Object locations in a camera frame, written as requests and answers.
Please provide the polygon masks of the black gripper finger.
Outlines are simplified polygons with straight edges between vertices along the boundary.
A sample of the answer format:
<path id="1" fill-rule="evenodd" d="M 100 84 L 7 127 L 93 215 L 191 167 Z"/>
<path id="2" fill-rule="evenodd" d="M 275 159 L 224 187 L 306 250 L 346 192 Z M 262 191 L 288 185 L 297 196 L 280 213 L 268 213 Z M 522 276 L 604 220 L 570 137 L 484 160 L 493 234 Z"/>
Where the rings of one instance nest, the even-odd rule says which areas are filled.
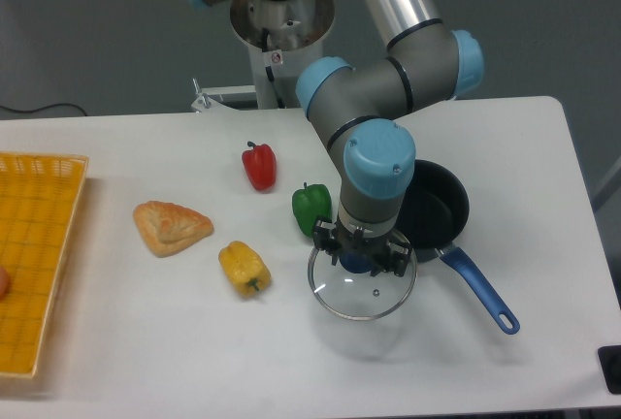
<path id="1" fill-rule="evenodd" d="M 372 255 L 370 276 L 389 273 L 397 277 L 405 274 L 411 257 L 411 244 L 403 240 L 388 240 L 382 249 Z"/>
<path id="2" fill-rule="evenodd" d="M 312 227 L 314 247 L 330 256 L 331 264 L 336 265 L 340 256 L 340 243 L 336 236 L 336 224 L 326 217 L 317 217 Z"/>

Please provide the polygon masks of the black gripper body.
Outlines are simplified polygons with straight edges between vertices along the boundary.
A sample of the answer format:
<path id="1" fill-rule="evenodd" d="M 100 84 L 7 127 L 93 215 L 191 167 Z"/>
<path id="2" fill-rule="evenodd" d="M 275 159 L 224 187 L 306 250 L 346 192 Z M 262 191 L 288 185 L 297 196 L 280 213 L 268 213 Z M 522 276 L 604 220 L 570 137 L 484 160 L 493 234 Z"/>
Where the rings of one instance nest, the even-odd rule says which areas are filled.
<path id="1" fill-rule="evenodd" d="M 393 220 L 363 223 L 341 221 L 338 217 L 333 238 L 340 253 L 372 255 L 385 247 L 393 228 Z"/>

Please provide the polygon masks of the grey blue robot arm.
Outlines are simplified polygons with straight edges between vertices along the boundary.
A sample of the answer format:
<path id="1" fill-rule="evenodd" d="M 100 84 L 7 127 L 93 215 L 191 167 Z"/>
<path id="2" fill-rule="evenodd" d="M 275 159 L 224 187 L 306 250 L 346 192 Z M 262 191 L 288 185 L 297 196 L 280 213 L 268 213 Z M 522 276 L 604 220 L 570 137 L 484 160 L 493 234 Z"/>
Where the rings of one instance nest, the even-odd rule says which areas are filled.
<path id="1" fill-rule="evenodd" d="M 411 247 L 395 231 L 414 167 L 399 117 L 477 87 L 484 63 L 468 32 L 447 29 L 433 0 L 364 0 L 386 56 L 355 68 L 323 52 L 333 0 L 190 0 L 230 5 L 260 108 L 301 108 L 341 179 L 338 214 L 312 225 L 318 249 L 355 253 L 373 274 L 402 275 Z"/>

